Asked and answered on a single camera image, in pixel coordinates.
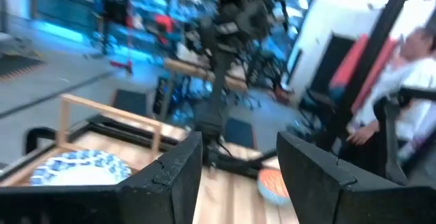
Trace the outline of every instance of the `plate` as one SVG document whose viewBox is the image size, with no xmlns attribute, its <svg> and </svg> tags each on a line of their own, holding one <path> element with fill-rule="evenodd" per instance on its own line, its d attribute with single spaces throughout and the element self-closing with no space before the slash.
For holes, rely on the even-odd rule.
<svg viewBox="0 0 436 224">
<path fill-rule="evenodd" d="M 291 204 L 280 170 L 261 170 L 258 178 L 258 189 L 262 197 L 272 204 L 278 206 Z"/>
<path fill-rule="evenodd" d="M 131 175 L 115 155 L 82 150 L 53 157 L 35 169 L 32 186 L 115 185 Z"/>
</svg>

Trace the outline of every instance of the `camera rig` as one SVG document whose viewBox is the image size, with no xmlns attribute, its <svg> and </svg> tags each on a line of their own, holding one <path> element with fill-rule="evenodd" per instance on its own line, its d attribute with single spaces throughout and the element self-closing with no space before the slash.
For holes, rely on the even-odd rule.
<svg viewBox="0 0 436 224">
<path fill-rule="evenodd" d="M 281 4 L 282 16 L 275 16 L 276 3 Z M 287 11 L 284 0 L 218 0 L 217 13 L 199 19 L 185 27 L 185 41 L 190 50 L 209 59 L 215 81 L 206 109 L 198 112 L 194 131 L 202 132 L 204 144 L 203 162 L 235 174 L 257 178 L 262 162 L 274 157 L 277 152 L 244 161 L 219 152 L 225 117 L 221 112 L 221 91 L 225 86 L 225 75 L 232 62 L 253 40 L 265 38 L 271 27 L 283 23 L 287 31 Z"/>
</svg>

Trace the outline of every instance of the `hand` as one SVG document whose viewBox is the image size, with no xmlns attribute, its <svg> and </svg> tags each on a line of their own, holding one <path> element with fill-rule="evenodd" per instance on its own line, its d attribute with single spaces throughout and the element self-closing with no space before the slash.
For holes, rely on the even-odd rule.
<svg viewBox="0 0 436 224">
<path fill-rule="evenodd" d="M 377 130 L 374 128 L 374 126 L 367 125 L 357 130 L 357 132 L 351 134 L 347 138 L 347 141 L 356 146 L 362 146 L 369 140 L 369 138 L 371 138 L 371 136 L 374 135 L 376 131 Z"/>
</svg>

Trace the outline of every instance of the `blue and white plate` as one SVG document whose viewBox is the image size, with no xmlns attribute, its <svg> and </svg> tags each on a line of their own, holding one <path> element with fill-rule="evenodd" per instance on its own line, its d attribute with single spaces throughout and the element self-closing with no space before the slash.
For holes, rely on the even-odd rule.
<svg viewBox="0 0 436 224">
<path fill-rule="evenodd" d="M 115 155 L 100 150 L 63 153 L 37 167 L 32 186 L 115 185 L 131 175 Z"/>
</svg>

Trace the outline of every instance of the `man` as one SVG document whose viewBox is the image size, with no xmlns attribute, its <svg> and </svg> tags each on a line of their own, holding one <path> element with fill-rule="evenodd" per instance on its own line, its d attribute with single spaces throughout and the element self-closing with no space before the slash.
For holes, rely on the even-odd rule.
<svg viewBox="0 0 436 224">
<path fill-rule="evenodd" d="M 386 163 L 386 156 L 378 157 L 386 152 L 380 152 L 380 147 L 377 146 L 377 142 L 384 138 L 378 138 L 379 122 L 374 115 L 373 105 L 402 86 L 414 89 L 436 88 L 435 53 L 436 35 L 424 28 L 416 29 L 405 40 L 400 55 L 407 63 L 398 68 L 385 69 L 381 73 L 371 94 L 352 121 L 352 124 L 360 127 L 350 131 L 346 142 L 348 145 L 341 152 L 341 158 L 370 172 L 376 172 L 379 165 Z M 414 138 L 430 106 L 431 101 L 416 100 L 401 111 L 396 122 L 396 134 L 400 143 Z"/>
</svg>

